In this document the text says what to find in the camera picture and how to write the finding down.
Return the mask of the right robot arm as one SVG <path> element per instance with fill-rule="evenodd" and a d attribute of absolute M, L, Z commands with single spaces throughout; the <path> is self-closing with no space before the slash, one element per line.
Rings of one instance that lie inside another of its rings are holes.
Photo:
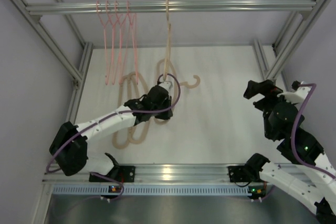
<path fill-rule="evenodd" d="M 253 103 L 263 114 L 264 136 L 279 141 L 277 150 L 288 161 L 282 166 L 261 154 L 243 165 L 252 182 L 268 182 L 299 201 L 319 223 L 335 223 L 335 166 L 318 140 L 302 128 L 303 111 L 317 85 L 295 81 L 283 91 L 273 81 L 248 81 L 245 99 L 261 94 Z"/>

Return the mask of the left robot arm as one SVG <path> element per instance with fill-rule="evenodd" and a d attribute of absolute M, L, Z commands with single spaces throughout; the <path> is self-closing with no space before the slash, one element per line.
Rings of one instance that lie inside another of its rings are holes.
<path fill-rule="evenodd" d="M 77 125 L 70 121 L 61 125 L 49 151 L 59 169 L 72 176 L 79 172 L 96 173 L 106 181 L 114 181 L 120 165 L 109 153 L 96 153 L 93 143 L 122 129 L 128 129 L 156 117 L 172 117 L 172 83 L 161 82 L 139 99 L 131 99 L 110 114 Z"/>

